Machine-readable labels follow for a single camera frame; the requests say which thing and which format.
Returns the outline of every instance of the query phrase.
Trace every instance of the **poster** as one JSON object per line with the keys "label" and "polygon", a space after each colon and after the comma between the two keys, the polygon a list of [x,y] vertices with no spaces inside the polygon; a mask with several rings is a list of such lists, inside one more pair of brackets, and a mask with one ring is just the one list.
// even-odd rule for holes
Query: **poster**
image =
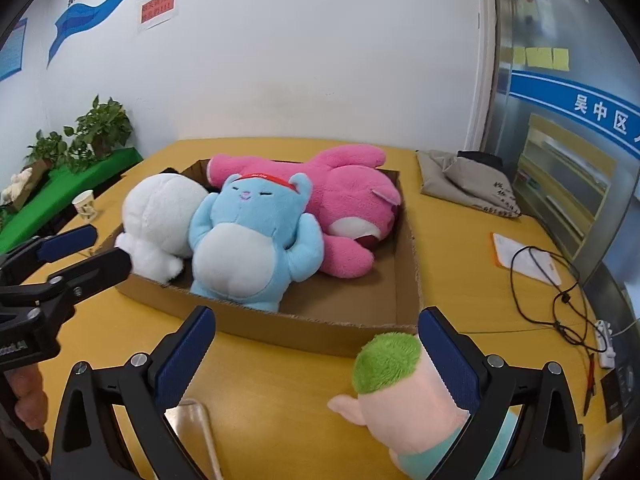
{"label": "poster", "polygon": [[147,0],[140,7],[140,25],[151,28],[171,19],[175,14],[175,0]]}
{"label": "poster", "polygon": [[6,43],[0,50],[0,81],[22,70],[22,50],[24,47],[24,33],[27,29],[27,19],[15,24]]}

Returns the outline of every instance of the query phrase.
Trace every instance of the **cardboard box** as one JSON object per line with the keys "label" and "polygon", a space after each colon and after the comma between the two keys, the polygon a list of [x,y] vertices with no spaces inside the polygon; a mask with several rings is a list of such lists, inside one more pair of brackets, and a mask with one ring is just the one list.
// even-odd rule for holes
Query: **cardboard box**
{"label": "cardboard box", "polygon": [[[208,186],[207,163],[200,160],[182,174]],[[381,171],[399,186],[398,172]],[[101,249],[113,247],[120,232],[122,226]],[[422,309],[414,238],[402,208],[393,232],[375,254],[373,270],[361,278],[340,280],[318,272],[302,283],[291,283],[277,313],[190,294],[193,278],[189,260],[185,261],[183,274],[169,285],[132,274],[116,288],[125,296],[181,319],[197,305],[207,305],[215,312],[221,332],[309,352],[354,357],[376,334],[415,333]]]}

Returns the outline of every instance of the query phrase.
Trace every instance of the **blue banner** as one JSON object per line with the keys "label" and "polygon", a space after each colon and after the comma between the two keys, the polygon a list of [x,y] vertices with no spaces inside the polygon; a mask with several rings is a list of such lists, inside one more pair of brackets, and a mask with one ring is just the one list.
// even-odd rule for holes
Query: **blue banner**
{"label": "blue banner", "polygon": [[575,81],[514,70],[509,95],[559,113],[606,136],[640,160],[640,108]]}
{"label": "blue banner", "polygon": [[62,45],[66,38],[99,25],[109,17],[122,1],[123,0],[105,0],[97,7],[91,7],[85,4],[73,4],[70,6],[56,21],[58,34],[49,49],[49,63],[51,63],[60,45]]}
{"label": "blue banner", "polygon": [[22,70],[22,51],[24,49],[24,33],[27,19],[15,24],[6,42],[0,50],[0,81]]}

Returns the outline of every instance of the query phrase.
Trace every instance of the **paper cup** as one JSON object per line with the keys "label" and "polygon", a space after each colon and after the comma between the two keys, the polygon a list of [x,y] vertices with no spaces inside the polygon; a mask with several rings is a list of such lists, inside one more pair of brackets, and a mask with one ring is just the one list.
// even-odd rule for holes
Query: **paper cup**
{"label": "paper cup", "polygon": [[76,196],[71,203],[78,211],[80,217],[86,222],[90,222],[93,220],[98,212],[94,207],[94,190],[88,189],[87,191],[83,191],[78,196]]}

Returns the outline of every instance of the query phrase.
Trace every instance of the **red sign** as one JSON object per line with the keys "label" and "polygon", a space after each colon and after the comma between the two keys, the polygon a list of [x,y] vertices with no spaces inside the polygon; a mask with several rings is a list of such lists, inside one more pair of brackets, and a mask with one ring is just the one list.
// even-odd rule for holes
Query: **red sign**
{"label": "red sign", "polygon": [[142,20],[140,23],[148,22],[151,18],[172,10],[174,5],[175,0],[149,0],[142,5]]}

